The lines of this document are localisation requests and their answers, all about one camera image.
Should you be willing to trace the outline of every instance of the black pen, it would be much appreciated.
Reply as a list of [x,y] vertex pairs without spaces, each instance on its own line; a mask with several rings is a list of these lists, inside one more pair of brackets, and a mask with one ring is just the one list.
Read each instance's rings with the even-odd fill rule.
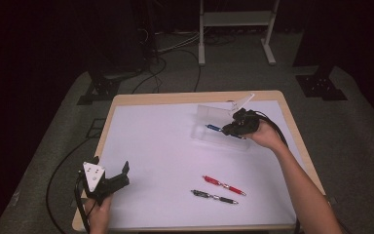
[[220,202],[225,202],[225,203],[230,203],[230,204],[238,204],[238,202],[232,200],[232,199],[228,199],[228,198],[224,198],[224,197],[220,197],[220,196],[216,196],[216,195],[210,195],[208,193],[205,193],[205,192],[202,192],[202,191],[199,191],[199,190],[191,190],[193,192],[193,194],[195,196],[198,196],[198,197],[204,197],[204,198],[212,198],[214,200],[218,200]]
[[[211,129],[211,130],[215,130],[217,132],[221,132],[222,130],[218,127],[215,127],[214,125],[206,125],[206,127],[208,129]],[[231,137],[235,137],[235,138],[240,138],[240,139],[245,139],[245,137],[242,137],[242,136],[237,136],[237,135],[229,135]]]

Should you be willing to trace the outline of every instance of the gray carpet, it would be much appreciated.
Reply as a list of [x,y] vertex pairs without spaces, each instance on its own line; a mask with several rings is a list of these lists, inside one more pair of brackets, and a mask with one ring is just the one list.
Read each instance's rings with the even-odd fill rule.
[[[238,35],[224,46],[206,47],[206,66],[201,68],[197,92],[282,91],[333,208],[352,233],[374,233],[374,110],[360,93],[355,80],[335,68],[331,80],[348,100],[323,101],[304,97],[295,75],[311,74],[315,67],[292,67],[302,34],[274,33],[271,46],[277,65],[266,62],[260,35]],[[185,40],[174,35],[158,37],[161,48]],[[183,48],[197,54],[197,47]],[[158,75],[160,93],[194,90],[199,67],[184,52],[162,55],[166,69]],[[153,72],[162,64],[153,64]],[[144,72],[121,84],[119,94],[130,94],[150,74]],[[77,78],[48,128],[24,177],[0,219],[0,233],[57,233],[45,206],[48,182],[58,163],[86,139],[95,118],[106,118],[111,101],[76,105],[90,84],[88,73]],[[136,93],[157,92],[154,79]],[[56,222],[66,233],[75,233],[73,188],[83,161],[94,156],[97,139],[89,139],[62,164],[50,190],[50,205]],[[275,231],[271,233],[291,233]]]

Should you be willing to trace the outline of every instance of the pen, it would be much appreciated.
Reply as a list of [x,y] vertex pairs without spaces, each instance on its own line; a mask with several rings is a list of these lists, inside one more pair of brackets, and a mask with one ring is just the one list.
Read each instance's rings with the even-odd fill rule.
[[224,188],[227,188],[229,189],[230,191],[233,191],[235,193],[239,193],[239,194],[242,194],[245,196],[245,193],[243,191],[241,191],[240,189],[237,189],[235,187],[232,187],[226,183],[221,183],[219,182],[217,179],[215,178],[212,178],[210,176],[207,176],[207,175],[203,175],[203,178],[205,179],[205,181],[209,182],[209,183],[212,183],[212,184],[215,184],[215,185],[221,185],[223,186]]
[[232,200],[232,199],[228,199],[228,198],[224,198],[224,197],[220,197],[220,196],[216,196],[216,195],[210,195],[208,193],[205,193],[205,192],[202,192],[202,191],[199,191],[199,190],[191,190],[193,192],[193,194],[195,196],[198,196],[198,197],[204,197],[204,198],[212,198],[214,200],[218,200],[220,202],[225,202],[225,203],[230,203],[230,204],[238,204],[238,202]]
[[[214,125],[206,125],[206,127],[208,129],[211,129],[211,130],[215,130],[217,132],[221,132],[222,130],[218,127],[215,127]],[[245,137],[242,137],[242,136],[237,136],[237,135],[229,135],[231,137],[235,137],[235,138],[240,138],[240,139],[245,139]]]

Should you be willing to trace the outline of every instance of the red pen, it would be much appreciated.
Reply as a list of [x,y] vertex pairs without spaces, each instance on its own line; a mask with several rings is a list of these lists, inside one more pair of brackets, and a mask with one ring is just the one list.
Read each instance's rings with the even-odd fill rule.
[[232,187],[232,186],[230,186],[230,185],[228,185],[228,184],[226,184],[226,183],[221,183],[221,182],[219,182],[217,179],[214,179],[214,178],[209,177],[209,176],[207,176],[207,175],[203,175],[203,178],[205,179],[205,181],[207,181],[207,182],[209,182],[209,183],[212,183],[212,184],[215,184],[215,185],[221,185],[221,186],[223,186],[224,188],[229,189],[230,191],[233,191],[233,192],[235,192],[235,193],[239,193],[239,194],[242,194],[242,195],[245,196],[245,193],[244,193],[243,191],[241,191],[240,189],[237,189],[237,188],[235,188],[235,187]]

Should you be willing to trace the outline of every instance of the forearm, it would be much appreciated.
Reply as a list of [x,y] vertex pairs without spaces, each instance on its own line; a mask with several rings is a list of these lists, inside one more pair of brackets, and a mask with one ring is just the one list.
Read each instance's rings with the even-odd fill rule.
[[290,150],[285,145],[272,150],[280,163],[293,208],[306,233],[342,233],[324,196]]

